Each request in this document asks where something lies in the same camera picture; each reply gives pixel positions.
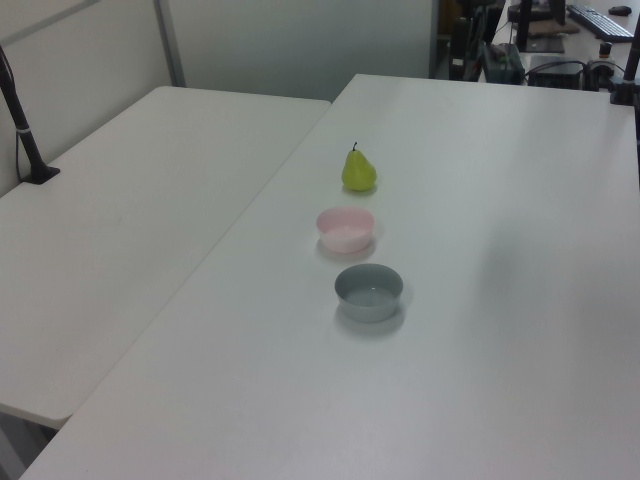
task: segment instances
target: gray bowl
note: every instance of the gray bowl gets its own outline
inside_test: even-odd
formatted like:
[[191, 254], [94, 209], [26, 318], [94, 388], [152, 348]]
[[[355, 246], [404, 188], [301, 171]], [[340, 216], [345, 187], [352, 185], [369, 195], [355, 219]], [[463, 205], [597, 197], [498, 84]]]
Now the gray bowl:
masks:
[[400, 275], [375, 263], [349, 267], [338, 275], [335, 283], [342, 311], [364, 323], [381, 322], [393, 315], [402, 288]]

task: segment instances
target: computer mouse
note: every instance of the computer mouse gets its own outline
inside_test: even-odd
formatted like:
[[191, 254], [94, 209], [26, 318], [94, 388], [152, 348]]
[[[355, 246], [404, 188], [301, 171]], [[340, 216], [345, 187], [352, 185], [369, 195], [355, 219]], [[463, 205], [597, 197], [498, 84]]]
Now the computer mouse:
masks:
[[631, 14], [631, 8], [629, 7], [611, 7], [609, 9], [609, 15], [617, 15], [618, 17], [628, 17]]

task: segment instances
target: floor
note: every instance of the floor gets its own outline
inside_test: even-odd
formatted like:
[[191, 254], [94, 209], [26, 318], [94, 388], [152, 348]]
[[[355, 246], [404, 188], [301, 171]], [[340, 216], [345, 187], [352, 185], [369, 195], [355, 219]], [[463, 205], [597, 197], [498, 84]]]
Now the floor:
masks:
[[55, 433], [0, 413], [0, 480], [18, 480]]

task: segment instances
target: cable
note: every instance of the cable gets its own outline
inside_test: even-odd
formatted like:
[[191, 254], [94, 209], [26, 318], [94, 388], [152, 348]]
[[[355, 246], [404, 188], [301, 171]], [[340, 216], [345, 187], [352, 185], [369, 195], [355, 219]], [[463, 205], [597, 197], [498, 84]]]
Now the cable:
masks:
[[[520, 7], [522, 7], [522, 3], [518, 4], [518, 8], [516, 8], [516, 12], [520, 11]], [[513, 43], [513, 22], [511, 22], [511, 30], [509, 30], [509, 45], [511, 45]]]
[[614, 67], [616, 67], [617, 69], [619, 69], [622, 73], [624, 73], [624, 68], [622, 68], [620, 65], [616, 65], [615, 63], [607, 62], [605, 60], [600, 60], [600, 59], [593, 61], [593, 63], [599, 63], [599, 62], [602, 62], [602, 64], [609, 63], [609, 64], [613, 65]]
[[22, 183], [22, 177], [20, 176], [20, 164], [18, 160], [20, 159], [20, 135], [16, 132], [16, 174], [18, 175], [18, 182]]
[[476, 15], [476, 18], [479, 18], [478, 21], [478, 27], [476, 28], [476, 36], [473, 39], [473, 41], [471, 42], [471, 47], [477, 51], [478, 47], [480, 46], [480, 41], [482, 40], [482, 36], [484, 35], [484, 31], [487, 28], [486, 25], [486, 20], [487, 20], [487, 12], [486, 12], [486, 7], [483, 7], [479, 10], [478, 15]]
[[11, 77], [11, 83], [13, 84], [13, 88], [15, 88], [16, 82], [13, 78], [13, 70], [11, 70], [11, 64], [9, 63], [7, 56], [4, 54], [4, 50], [2, 49], [2, 46], [0, 46], [0, 57], [2, 58], [2, 63], [4, 63], [5, 67], [7, 68], [7, 71], [9, 72], [9, 76]]
[[569, 63], [576, 63], [579, 65], [582, 65], [582, 72], [584, 73], [585, 68], [587, 68], [587, 64], [584, 62], [581, 62], [580, 60], [563, 60], [563, 61], [557, 61], [557, 62], [549, 62], [549, 63], [544, 63], [542, 65], [538, 65], [535, 68], [532, 68], [531, 70], [529, 70], [527, 73], [524, 74], [524, 77], [527, 78], [530, 74], [532, 73], [538, 73], [542, 70], [546, 70], [548, 68], [553, 68], [553, 67], [557, 67], [559, 65], [566, 65]]

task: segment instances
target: keyboard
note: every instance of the keyboard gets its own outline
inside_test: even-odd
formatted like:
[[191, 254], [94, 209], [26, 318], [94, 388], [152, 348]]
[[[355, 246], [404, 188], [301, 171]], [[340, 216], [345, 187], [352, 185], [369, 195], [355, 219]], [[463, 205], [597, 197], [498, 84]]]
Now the keyboard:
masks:
[[605, 42], [625, 43], [633, 40], [633, 34], [591, 7], [569, 5], [567, 6], [567, 12], [569, 12], [569, 18], [572, 18]]

